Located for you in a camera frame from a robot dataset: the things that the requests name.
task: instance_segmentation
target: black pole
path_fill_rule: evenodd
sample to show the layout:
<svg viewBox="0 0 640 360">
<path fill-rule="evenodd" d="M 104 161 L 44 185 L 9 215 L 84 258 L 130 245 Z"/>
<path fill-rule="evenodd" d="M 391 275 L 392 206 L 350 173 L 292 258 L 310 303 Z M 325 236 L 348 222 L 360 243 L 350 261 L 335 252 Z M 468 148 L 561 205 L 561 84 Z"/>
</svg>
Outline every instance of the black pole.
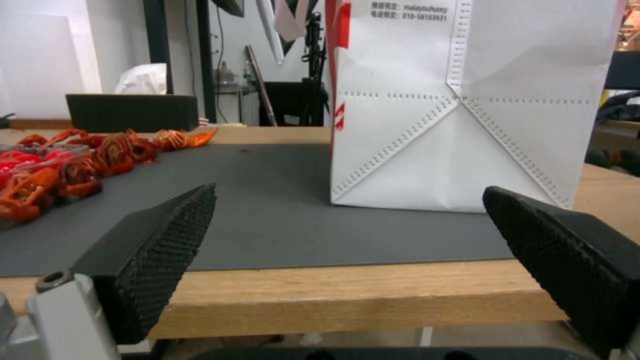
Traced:
<svg viewBox="0 0 640 360">
<path fill-rule="evenodd" d="M 211 60 L 211 32 L 209 30 L 209 0 L 196 0 L 196 13 L 204 113 L 209 122 L 217 123 L 216 93 L 213 89 L 213 61 Z"/>
<path fill-rule="evenodd" d="M 166 27 L 164 0 L 143 0 L 149 58 L 152 63 L 166 64 L 166 93 L 173 94 L 173 76 L 169 53 L 169 36 Z"/>
</svg>

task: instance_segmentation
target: plastic container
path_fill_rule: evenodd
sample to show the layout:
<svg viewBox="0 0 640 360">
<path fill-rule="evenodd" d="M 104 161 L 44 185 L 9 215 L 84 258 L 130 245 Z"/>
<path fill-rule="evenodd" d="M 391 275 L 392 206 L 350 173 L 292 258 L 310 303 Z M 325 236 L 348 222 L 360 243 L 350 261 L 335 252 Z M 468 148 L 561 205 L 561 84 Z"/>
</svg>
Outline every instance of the plastic container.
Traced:
<svg viewBox="0 0 640 360">
<path fill-rule="evenodd" d="M 80 160 L 91 154 L 86 145 L 54 145 L 41 150 L 23 145 L 0 145 L 0 189 L 17 172 L 36 172 L 43 168 L 60 168 L 63 164 Z"/>
</svg>

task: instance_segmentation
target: white panel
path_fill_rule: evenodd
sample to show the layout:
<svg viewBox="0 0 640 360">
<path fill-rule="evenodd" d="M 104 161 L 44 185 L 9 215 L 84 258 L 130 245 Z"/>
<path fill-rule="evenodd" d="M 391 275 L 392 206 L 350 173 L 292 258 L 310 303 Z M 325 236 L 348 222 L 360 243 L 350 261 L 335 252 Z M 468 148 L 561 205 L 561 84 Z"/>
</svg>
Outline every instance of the white panel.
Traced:
<svg viewBox="0 0 640 360">
<path fill-rule="evenodd" d="M 550 201 L 462 106 L 336 203 L 374 208 L 483 212 L 487 186 Z"/>
<path fill-rule="evenodd" d="M 68 119 L 65 94 L 84 91 L 66 17 L 0 15 L 0 67 L 14 112 Z"/>
</svg>

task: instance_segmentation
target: black box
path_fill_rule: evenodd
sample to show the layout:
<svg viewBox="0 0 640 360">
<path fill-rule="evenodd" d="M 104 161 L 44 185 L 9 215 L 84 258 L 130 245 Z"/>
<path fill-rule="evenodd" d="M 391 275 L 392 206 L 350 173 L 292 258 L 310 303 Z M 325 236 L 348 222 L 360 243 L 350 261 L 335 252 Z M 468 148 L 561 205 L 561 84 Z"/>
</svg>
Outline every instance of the black box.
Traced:
<svg viewBox="0 0 640 360">
<path fill-rule="evenodd" d="M 67 94 L 71 123 L 90 133 L 198 127 L 198 101 L 188 95 Z"/>
</svg>

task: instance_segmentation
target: metal rod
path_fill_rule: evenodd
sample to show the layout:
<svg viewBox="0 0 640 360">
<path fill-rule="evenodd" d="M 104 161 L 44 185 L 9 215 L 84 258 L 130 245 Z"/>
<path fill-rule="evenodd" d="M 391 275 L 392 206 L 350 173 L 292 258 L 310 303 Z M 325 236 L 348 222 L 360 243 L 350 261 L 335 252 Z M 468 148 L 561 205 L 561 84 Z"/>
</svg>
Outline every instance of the metal rod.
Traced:
<svg viewBox="0 0 640 360">
<path fill-rule="evenodd" d="M 264 86 L 264 81 L 262 80 L 262 74 L 260 73 L 260 68 L 258 68 L 258 63 L 255 60 L 255 55 L 253 54 L 253 49 L 251 45 L 247 45 L 244 47 L 244 53 L 246 54 L 247 60 L 251 64 L 251 68 L 253 69 L 253 73 L 255 74 L 255 79 L 258 81 L 258 93 L 260 93 L 260 99 L 262 100 L 262 105 L 264 105 L 264 109 L 267 112 L 267 118 L 271 123 L 271 126 L 278 126 L 276 122 L 276 115 L 273 112 L 273 107 L 271 106 L 271 101 L 269 101 L 269 95 L 267 94 L 267 88 Z"/>
</svg>

